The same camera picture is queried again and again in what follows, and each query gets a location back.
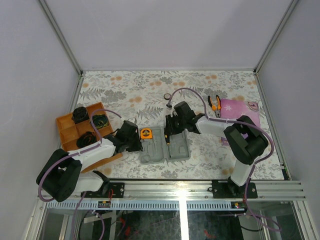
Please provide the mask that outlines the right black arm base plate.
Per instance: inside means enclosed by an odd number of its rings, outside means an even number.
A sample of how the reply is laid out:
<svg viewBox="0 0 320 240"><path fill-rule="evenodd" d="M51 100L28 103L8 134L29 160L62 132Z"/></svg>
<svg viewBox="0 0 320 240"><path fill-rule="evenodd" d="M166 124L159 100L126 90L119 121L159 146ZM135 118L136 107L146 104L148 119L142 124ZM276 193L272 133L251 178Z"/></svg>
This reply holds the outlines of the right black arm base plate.
<svg viewBox="0 0 320 240"><path fill-rule="evenodd" d="M257 199L258 193L256 185L253 182L243 186L237 186L230 179L228 180L212 180L211 181L212 193L215 199Z"/></svg>

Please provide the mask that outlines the grey plastic tool case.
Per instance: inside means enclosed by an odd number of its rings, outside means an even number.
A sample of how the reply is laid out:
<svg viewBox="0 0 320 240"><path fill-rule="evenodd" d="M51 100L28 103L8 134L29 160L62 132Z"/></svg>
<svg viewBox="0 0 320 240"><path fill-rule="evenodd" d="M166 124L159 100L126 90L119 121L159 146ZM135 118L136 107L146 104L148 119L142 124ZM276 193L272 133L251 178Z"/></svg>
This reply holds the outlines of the grey plastic tool case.
<svg viewBox="0 0 320 240"><path fill-rule="evenodd" d="M152 130L153 138L140 139L142 151L139 152L139 161L142 165L173 163L190 159L191 151L186 131L169 137L171 153L169 157L164 128L161 126L148 128Z"/></svg>

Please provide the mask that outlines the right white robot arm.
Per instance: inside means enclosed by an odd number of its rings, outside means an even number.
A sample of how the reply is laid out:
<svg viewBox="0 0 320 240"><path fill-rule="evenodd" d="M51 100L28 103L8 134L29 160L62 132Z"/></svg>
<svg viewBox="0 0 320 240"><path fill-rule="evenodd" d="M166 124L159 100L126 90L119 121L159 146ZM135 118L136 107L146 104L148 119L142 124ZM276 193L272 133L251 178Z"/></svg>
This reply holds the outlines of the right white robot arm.
<svg viewBox="0 0 320 240"><path fill-rule="evenodd" d="M196 114L182 101L165 116L164 137L169 145L171 137L187 130L195 134L208 134L225 138L236 158L233 173L229 177L228 192L240 197L246 191L246 182L252 174L255 161L271 143L270 136L256 126L250 117L238 119L210 118L204 113Z"/></svg>

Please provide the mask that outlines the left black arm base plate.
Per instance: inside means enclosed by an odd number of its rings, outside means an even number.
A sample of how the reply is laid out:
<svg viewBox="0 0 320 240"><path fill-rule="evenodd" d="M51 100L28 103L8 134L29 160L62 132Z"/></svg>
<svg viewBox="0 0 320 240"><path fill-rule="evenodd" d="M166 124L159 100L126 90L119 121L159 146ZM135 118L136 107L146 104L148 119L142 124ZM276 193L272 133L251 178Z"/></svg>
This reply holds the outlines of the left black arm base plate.
<svg viewBox="0 0 320 240"><path fill-rule="evenodd" d="M124 197L125 183L124 182L109 182L104 183L101 187L100 197L101 198L118 198Z"/></svg>

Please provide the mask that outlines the orange tape measure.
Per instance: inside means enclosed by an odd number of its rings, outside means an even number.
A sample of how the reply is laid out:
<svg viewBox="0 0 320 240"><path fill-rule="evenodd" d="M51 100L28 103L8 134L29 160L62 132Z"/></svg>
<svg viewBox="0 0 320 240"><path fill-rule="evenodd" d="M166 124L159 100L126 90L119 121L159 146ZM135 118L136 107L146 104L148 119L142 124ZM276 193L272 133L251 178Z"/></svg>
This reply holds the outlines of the orange tape measure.
<svg viewBox="0 0 320 240"><path fill-rule="evenodd" d="M140 139L141 140L148 140L153 138L152 130L148 127L142 128L140 130Z"/></svg>

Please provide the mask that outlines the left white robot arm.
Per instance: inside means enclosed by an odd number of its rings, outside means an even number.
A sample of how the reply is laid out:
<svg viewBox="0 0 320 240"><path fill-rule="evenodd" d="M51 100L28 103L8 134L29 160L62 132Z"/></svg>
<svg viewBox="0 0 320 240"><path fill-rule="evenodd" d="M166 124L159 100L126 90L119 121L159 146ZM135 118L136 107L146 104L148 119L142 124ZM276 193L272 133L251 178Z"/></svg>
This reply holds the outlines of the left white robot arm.
<svg viewBox="0 0 320 240"><path fill-rule="evenodd" d="M63 202L77 194L105 197L111 190L108 177L97 170L86 173L83 170L103 159L142 148L138 126L129 120L115 134L108 134L93 144L70 152L59 148L36 179L38 197L43 202Z"/></svg>

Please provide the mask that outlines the yellow black screwdriver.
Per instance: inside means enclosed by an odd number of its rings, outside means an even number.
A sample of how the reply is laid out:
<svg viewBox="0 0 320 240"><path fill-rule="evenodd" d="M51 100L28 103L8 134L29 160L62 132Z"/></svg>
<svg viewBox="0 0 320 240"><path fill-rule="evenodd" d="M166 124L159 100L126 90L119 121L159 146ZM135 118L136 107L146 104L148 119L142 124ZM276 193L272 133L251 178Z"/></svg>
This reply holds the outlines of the yellow black screwdriver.
<svg viewBox="0 0 320 240"><path fill-rule="evenodd" d="M168 150L168 156L171 157L171 151L170 151L170 137L165 134L165 142L166 142L166 146L167 146L167 150Z"/></svg>

